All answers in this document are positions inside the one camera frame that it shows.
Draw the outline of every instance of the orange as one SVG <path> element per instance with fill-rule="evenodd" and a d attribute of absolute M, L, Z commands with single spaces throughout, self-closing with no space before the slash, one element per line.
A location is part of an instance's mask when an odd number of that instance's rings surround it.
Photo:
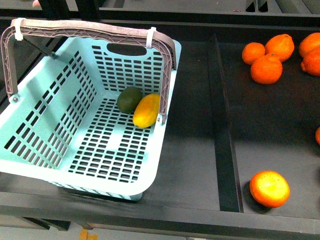
<path fill-rule="evenodd" d="M 320 46 L 313 49 L 301 62 L 302 71 L 313 76 L 320 76 Z"/>
<path fill-rule="evenodd" d="M 288 34 L 274 36 L 264 47 L 266 54 L 275 54 L 281 62 L 288 60 L 295 50 L 292 37 Z"/>
<path fill-rule="evenodd" d="M 265 46 L 258 42 L 250 42 L 242 51 L 242 60 L 251 65 L 258 57 L 265 55 Z"/>
<path fill-rule="evenodd" d="M 304 58 L 318 46 L 320 46 L 320 32 L 311 33 L 300 43 L 299 54 Z"/>
<path fill-rule="evenodd" d="M 285 204 L 290 196 L 290 187 L 286 179 L 276 171 L 256 173 L 249 184 L 253 198 L 268 208 L 278 208 Z"/>
<path fill-rule="evenodd" d="M 320 145 L 320 127 L 315 131 L 315 140 Z"/>
<path fill-rule="evenodd" d="M 251 77 L 258 84 L 274 84 L 282 75 L 281 61 L 273 54 L 258 57 L 251 65 Z"/>

